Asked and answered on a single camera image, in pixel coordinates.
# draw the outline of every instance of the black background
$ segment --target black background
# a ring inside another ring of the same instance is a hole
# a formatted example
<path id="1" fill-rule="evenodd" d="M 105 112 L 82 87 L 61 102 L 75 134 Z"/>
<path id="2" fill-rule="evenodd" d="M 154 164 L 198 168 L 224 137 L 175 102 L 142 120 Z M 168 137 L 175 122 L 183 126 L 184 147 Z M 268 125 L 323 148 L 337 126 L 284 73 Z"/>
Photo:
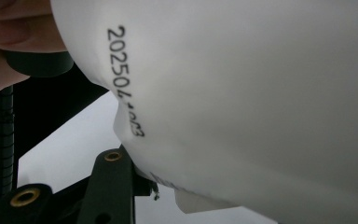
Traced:
<path id="1" fill-rule="evenodd" d="M 106 89 L 90 83 L 76 66 L 59 77 L 31 77 L 14 85 L 15 158 L 105 92 Z"/>

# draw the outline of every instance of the brass screw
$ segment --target brass screw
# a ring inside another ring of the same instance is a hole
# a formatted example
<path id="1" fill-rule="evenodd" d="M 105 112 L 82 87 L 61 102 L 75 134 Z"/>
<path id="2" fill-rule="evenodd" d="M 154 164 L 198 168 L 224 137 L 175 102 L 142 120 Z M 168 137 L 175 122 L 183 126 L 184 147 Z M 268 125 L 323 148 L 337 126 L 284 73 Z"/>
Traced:
<path id="1" fill-rule="evenodd" d="M 23 207 L 33 203 L 39 196 L 40 189 L 25 189 L 11 199 L 10 205 L 13 207 Z"/>
<path id="2" fill-rule="evenodd" d="M 110 152 L 104 156 L 106 161 L 118 161 L 122 157 L 121 153 L 118 152 Z"/>

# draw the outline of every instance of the hand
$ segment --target hand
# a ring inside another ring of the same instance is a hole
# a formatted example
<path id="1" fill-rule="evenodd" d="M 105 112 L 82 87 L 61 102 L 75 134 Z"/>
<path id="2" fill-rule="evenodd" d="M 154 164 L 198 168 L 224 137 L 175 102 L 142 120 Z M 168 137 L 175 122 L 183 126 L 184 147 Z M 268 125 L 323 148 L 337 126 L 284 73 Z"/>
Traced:
<path id="1" fill-rule="evenodd" d="M 65 50 L 49 0 L 0 0 L 0 90 L 28 78 L 7 65 L 2 49 L 27 52 Z"/>

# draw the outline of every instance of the white pouch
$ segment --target white pouch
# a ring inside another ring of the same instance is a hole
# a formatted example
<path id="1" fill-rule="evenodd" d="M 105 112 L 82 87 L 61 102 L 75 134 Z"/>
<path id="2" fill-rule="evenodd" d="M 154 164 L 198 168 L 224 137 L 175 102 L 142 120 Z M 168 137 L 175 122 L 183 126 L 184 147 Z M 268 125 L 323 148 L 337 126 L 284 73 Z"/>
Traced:
<path id="1" fill-rule="evenodd" d="M 286 224 L 358 224 L 358 1 L 52 0 L 140 173 Z"/>

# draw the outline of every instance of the black cable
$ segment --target black cable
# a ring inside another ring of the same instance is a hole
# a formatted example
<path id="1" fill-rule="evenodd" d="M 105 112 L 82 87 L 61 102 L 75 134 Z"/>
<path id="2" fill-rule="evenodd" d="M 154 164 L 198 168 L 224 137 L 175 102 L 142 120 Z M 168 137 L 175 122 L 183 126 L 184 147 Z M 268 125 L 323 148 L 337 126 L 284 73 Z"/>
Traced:
<path id="1" fill-rule="evenodd" d="M 13 87 L 0 91 L 0 198 L 12 190 L 14 164 Z"/>

